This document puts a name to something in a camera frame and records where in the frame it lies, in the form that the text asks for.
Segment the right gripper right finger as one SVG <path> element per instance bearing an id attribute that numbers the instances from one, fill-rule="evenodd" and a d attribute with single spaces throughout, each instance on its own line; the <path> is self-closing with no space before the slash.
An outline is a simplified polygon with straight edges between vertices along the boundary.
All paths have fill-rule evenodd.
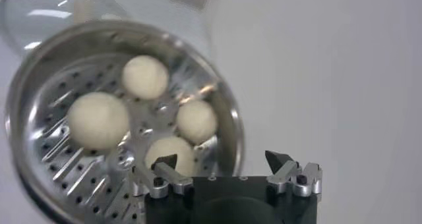
<path id="1" fill-rule="evenodd" d="M 308 198 L 315 195 L 322 198 L 322 167 L 318 163 L 308 163 L 304 168 L 287 154 L 265 151 L 265 158 L 272 171 L 267 176 L 267 185 L 276 194 L 284 194 L 290 189 L 294 196 Z"/>

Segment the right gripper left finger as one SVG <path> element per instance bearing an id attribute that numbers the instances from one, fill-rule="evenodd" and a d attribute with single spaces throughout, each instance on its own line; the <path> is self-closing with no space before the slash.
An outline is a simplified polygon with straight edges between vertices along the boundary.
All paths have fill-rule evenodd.
<path id="1" fill-rule="evenodd" d="M 194 188 L 193 178 L 175 170 L 177 154 L 159 157 L 150 168 L 143 164 L 132 166 L 131 173 L 135 180 L 143 184 L 153 199 L 165 198 L 169 188 L 178 195 L 186 195 Z"/>

